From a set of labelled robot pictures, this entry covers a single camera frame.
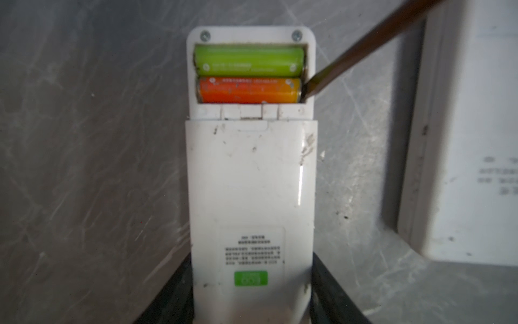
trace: battery compartment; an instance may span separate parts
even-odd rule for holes
[[[292,34],[294,32],[301,32],[303,37],[300,41],[294,41]],[[200,35],[202,33],[209,33],[210,39],[203,40]],[[202,62],[199,57],[196,57],[196,48],[203,47],[205,49],[231,49],[235,47],[246,47],[248,49],[267,49],[267,50],[275,50],[275,49],[284,49],[288,52],[290,50],[296,49],[302,52],[301,55],[301,67],[300,71],[297,75],[293,75],[289,73],[289,69],[286,70],[286,66],[284,64],[284,72],[288,71],[288,73],[280,72],[280,73],[265,73],[264,75],[258,74],[254,72],[253,75],[249,76],[247,73],[242,73],[238,71],[232,71],[232,68],[237,66],[237,70],[239,70],[239,65],[243,63],[243,60],[237,62],[237,64],[230,66],[228,72],[216,71],[214,75],[211,75],[211,72],[214,71],[214,65],[210,66],[209,72],[201,73],[200,69],[204,68],[204,64],[213,64],[214,62],[206,62],[206,57],[204,58],[205,62]],[[300,102],[299,100],[299,91],[301,90],[304,82],[309,80],[315,72],[315,40],[313,33],[306,27],[293,27],[293,26],[257,26],[257,27],[249,27],[249,26],[228,26],[228,27],[197,27],[188,36],[187,39],[187,55],[188,55],[188,79],[189,79],[189,103],[190,103],[190,118],[191,119],[291,119],[291,120],[308,120],[313,119],[313,103],[314,99],[311,97],[304,102]],[[286,60],[286,56],[289,58],[289,55],[285,55],[281,58],[282,60]],[[268,56],[266,55],[264,59],[256,61],[262,66],[259,68],[263,68],[264,65],[268,64],[267,60]],[[221,63],[221,56],[216,58],[215,60],[216,67],[228,68],[229,66]],[[286,91],[286,88],[281,87],[281,91],[286,91],[288,97],[291,95],[289,100],[279,100],[275,101],[271,98],[269,100],[260,100],[255,102],[250,101],[212,101],[207,103],[203,100],[203,94],[200,93],[200,79],[202,79],[205,84],[209,84],[209,80],[213,79],[216,81],[217,78],[225,78],[225,79],[282,79],[283,82],[289,82],[286,79],[296,78],[300,83],[300,86],[297,86],[297,94],[293,97],[293,93],[290,94],[289,91]],[[241,89],[243,86],[243,91],[247,88],[246,83],[239,83],[237,85],[238,89]],[[261,91],[272,91],[272,87],[265,87],[262,89],[259,87],[259,95]]]
[[[306,51],[305,45],[196,44],[198,103],[300,103]]]

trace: green logo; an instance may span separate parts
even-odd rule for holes
[[[236,271],[234,272],[234,284],[238,287],[266,286],[268,284],[268,272]]]

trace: marble-patterned surface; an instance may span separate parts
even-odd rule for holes
[[[131,323],[188,253],[190,29],[303,24],[321,68],[399,3],[1,1],[0,322]],[[517,269],[433,263],[393,231],[421,37],[317,97],[315,250],[374,323],[513,322]]]

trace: white device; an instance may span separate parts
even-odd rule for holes
[[[518,265],[518,1],[426,23],[398,232],[440,261]]]
[[[297,42],[295,30],[302,34]],[[202,32],[209,41],[200,39]],[[194,320],[298,324],[308,321],[311,296],[313,98],[257,105],[200,104],[196,98],[195,45],[247,43],[302,44],[305,76],[315,73],[315,38],[305,27],[202,26],[187,38]]]

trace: battery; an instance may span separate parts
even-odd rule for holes
[[[298,78],[304,55],[302,47],[196,45],[194,65],[199,76]]]
[[[300,100],[300,79],[201,77],[201,103],[295,104]]]

